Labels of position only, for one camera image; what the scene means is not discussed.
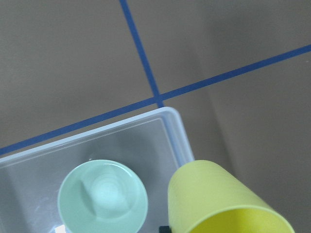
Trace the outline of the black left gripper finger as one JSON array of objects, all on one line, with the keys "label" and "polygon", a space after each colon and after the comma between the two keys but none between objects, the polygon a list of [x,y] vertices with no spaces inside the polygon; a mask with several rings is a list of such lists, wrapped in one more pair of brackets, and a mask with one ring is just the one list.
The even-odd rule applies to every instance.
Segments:
[{"label": "black left gripper finger", "polygon": [[158,228],[159,233],[170,233],[170,227],[169,226],[160,226]]}]

